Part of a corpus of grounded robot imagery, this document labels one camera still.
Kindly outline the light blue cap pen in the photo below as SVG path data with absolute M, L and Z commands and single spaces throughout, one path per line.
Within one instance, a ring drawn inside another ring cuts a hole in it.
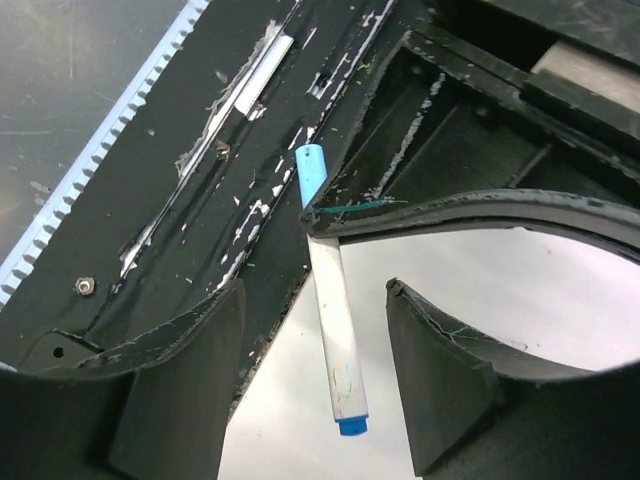
M 342 436 L 368 430 L 369 409 L 340 243 L 307 237 L 334 421 Z

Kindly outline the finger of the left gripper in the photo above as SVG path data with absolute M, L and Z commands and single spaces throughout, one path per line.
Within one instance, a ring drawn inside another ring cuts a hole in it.
M 348 242 L 515 228 L 639 256 L 639 116 L 440 29 L 380 67 L 305 230 Z

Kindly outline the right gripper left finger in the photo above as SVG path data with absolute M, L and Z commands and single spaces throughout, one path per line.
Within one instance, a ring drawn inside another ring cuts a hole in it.
M 214 479 L 245 321 L 233 280 L 72 366 L 1 373 L 5 479 Z

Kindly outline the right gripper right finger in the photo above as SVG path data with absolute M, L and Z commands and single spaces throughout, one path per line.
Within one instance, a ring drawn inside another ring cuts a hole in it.
M 635 479 L 639 366 L 590 372 L 522 352 L 387 283 L 386 314 L 421 479 Z

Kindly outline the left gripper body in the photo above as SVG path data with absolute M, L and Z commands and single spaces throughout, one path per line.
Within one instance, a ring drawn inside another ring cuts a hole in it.
M 639 157 L 636 1 L 434 1 L 436 24 L 530 71 L 526 100 Z

